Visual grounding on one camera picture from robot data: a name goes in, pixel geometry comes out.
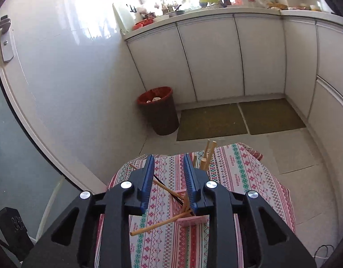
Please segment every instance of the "green mat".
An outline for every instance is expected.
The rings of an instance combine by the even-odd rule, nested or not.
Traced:
[[[182,111],[177,141],[247,134],[237,104]]]
[[[240,103],[251,135],[304,128],[301,118],[285,98]]]

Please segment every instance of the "white cabinet door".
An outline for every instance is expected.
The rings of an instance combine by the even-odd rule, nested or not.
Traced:
[[[128,40],[147,90],[169,86],[176,104],[195,102],[195,91],[183,45],[175,25],[161,27]]]
[[[230,15],[178,23],[198,101],[242,96],[235,19]]]
[[[318,75],[343,95],[343,28],[317,22]]]
[[[245,95],[284,93],[285,44],[280,17],[235,14],[235,20],[242,53]]]
[[[317,30],[313,20],[284,20],[287,72],[285,94],[305,117],[312,102],[317,78]]]
[[[317,80],[310,116],[310,125],[321,140],[334,167],[331,174],[337,200],[343,214],[343,97],[321,79]]]

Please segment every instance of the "table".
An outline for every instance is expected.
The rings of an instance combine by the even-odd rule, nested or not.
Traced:
[[[195,152],[198,164],[203,151]],[[185,189],[183,174],[183,156],[155,155],[155,175],[170,189]],[[128,179],[133,168],[129,163],[142,168],[147,155],[142,155],[126,163],[113,176],[109,187]],[[229,191],[245,194],[252,189],[271,205],[279,216],[295,232],[294,211],[289,190],[282,186],[260,162],[262,154],[251,147],[237,143],[215,148],[207,171],[210,180],[225,186]],[[143,216],[130,216],[130,231],[153,225],[170,218],[169,194],[153,183],[149,208]],[[101,216],[95,268],[99,266],[99,248],[101,241]],[[241,234],[235,215],[236,238],[238,243],[239,267],[243,267]],[[169,223],[144,234],[130,237],[130,252],[133,268],[179,268],[206,267],[208,254],[209,222],[203,225],[180,227]]]

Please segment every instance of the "door handle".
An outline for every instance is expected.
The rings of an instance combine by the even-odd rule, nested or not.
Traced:
[[[10,62],[13,57],[13,46],[11,45],[11,36],[10,36],[10,25],[11,20],[8,18],[8,15],[2,16],[0,18],[0,49],[3,57],[3,62]]]

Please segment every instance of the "trash can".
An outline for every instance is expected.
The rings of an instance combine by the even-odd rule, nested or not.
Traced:
[[[159,97],[160,100],[152,101],[155,97]],[[145,92],[138,97],[137,104],[158,135],[169,135],[179,127],[173,90],[170,87],[157,87]]]

